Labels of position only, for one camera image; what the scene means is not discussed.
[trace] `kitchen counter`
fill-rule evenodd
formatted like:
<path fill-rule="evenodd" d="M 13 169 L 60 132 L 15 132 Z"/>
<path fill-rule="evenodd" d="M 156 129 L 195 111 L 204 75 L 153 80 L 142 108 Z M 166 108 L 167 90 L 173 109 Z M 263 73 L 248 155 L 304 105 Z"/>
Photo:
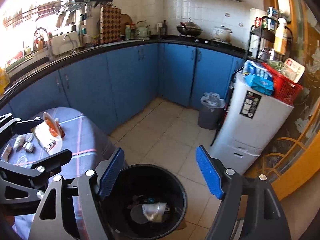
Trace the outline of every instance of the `kitchen counter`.
<path fill-rule="evenodd" d="M 242 58 L 245 54 L 245 50 L 231 46 L 228 44 L 222 44 L 217 42 L 208 41 L 205 43 L 204 39 L 198 39 L 199 41 L 195 41 L 196 38 L 192 37 L 181 37 L 181 36 L 168 36 L 166 39 L 157 39 L 156 35 L 153 35 L 148 41 L 140 41 L 140 40 L 128 40 L 128 41 L 119 41 L 109 44 L 103 44 L 97 47 L 88 48 L 77 52 L 76 54 L 68 55 L 65 57 L 59 57 L 54 62 L 47 62 L 41 66 L 36 67 L 35 69 L 30 70 L 28 73 L 24 74 L 18 80 L 14 81 L 11 87 L 7 88 L 5 93 L 0 97 L 0 109 L 4 107 L 14 96 L 19 94 L 25 88 L 35 83 L 39 79 L 47 76 L 48 74 L 59 70 L 65 66 L 71 65 L 77 61 L 81 61 L 83 59 L 112 51 L 117 49 L 123 49 L 128 47 L 140 46 L 151 43 L 172 43 L 172 44 L 180 44 L 186 46 L 193 46 L 197 48 L 209 49 L 218 51 L 221 53 L 225 53 L 231 56 L 235 56 L 238 58 Z"/>

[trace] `white refrigerator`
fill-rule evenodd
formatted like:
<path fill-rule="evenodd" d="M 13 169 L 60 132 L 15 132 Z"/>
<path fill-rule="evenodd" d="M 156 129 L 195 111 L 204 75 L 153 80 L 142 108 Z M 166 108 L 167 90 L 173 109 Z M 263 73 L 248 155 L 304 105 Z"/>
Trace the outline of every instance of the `white refrigerator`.
<path fill-rule="evenodd" d="M 229 112 L 209 155 L 242 175 L 291 113 L 290 106 L 251 89 L 236 75 Z"/>

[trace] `refrigerator label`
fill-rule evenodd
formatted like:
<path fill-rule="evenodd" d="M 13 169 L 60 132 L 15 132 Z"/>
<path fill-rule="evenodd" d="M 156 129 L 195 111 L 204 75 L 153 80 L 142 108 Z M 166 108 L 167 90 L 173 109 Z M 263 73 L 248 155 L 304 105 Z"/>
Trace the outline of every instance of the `refrigerator label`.
<path fill-rule="evenodd" d="M 240 114 L 252 119 L 254 116 L 254 113 L 257 110 L 260 99 L 261 99 L 260 95 L 247 90 L 247 94 L 244 98 L 244 102 L 243 102 Z"/>

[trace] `tablecloth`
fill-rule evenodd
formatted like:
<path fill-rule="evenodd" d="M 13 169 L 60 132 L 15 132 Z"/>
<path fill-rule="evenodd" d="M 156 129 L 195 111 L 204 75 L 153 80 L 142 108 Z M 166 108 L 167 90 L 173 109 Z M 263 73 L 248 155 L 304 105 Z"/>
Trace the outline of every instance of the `tablecloth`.
<path fill-rule="evenodd" d="M 101 161 L 109 159 L 116 149 L 108 137 L 78 110 L 58 107 L 46 110 L 45 112 L 48 112 L 53 118 L 58 118 L 59 124 L 65 132 L 61 150 L 69 149 L 72 152 L 72 159 L 69 163 L 62 166 L 62 171 L 59 173 L 65 179 L 79 177 L 87 170 L 95 169 Z M 43 112 L 36 114 L 30 119 L 34 119 L 37 116 L 42 118 L 42 115 Z M 17 135 L 8 141 L 11 146 L 13 146 L 16 137 Z M 33 138 L 32 143 L 35 145 L 32 153 L 18 149 L 9 155 L 8 162 L 17 164 L 18 159 L 25 155 L 28 159 L 27 167 L 30 167 L 33 162 L 49 156 L 39 145 L 36 138 Z M 85 234 L 85 230 L 78 197 L 74 197 L 74 210 L 79 232 L 83 235 Z M 15 217 L 13 229 L 23 239 L 28 239 L 33 217 L 33 214 Z"/>

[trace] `kettle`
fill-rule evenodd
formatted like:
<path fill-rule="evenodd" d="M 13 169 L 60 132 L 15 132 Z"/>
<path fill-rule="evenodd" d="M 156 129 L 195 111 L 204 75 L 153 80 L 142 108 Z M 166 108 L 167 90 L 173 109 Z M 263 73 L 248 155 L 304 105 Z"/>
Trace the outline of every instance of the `kettle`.
<path fill-rule="evenodd" d="M 138 23 L 143 22 L 144 25 L 147 25 L 146 21 L 139 21 Z M 136 40 L 149 40 L 150 36 L 148 33 L 148 25 L 147 26 L 139 26 L 136 29 Z"/>

